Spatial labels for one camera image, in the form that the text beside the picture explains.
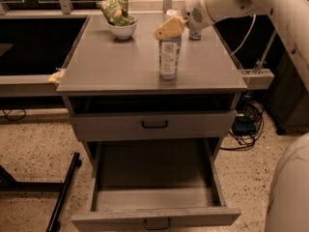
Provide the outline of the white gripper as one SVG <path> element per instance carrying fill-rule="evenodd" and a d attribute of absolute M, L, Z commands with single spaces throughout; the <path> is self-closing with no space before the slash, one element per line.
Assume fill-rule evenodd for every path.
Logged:
<path fill-rule="evenodd" d="M 157 40 L 176 38 L 183 33 L 185 26 L 199 32 L 214 24 L 206 0 L 186 0 L 182 14 L 185 19 L 177 15 L 170 17 L 154 31 L 154 37 Z"/>

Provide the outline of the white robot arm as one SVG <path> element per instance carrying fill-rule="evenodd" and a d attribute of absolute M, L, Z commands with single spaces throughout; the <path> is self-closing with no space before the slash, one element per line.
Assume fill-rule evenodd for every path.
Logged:
<path fill-rule="evenodd" d="M 309 79 L 308 0 L 186 0 L 182 13 L 155 31 L 157 40 L 188 28 L 200 31 L 229 17 L 263 11 L 285 46 L 304 83 Z M 265 232 L 309 232 L 309 133 L 282 154 L 272 177 Z"/>

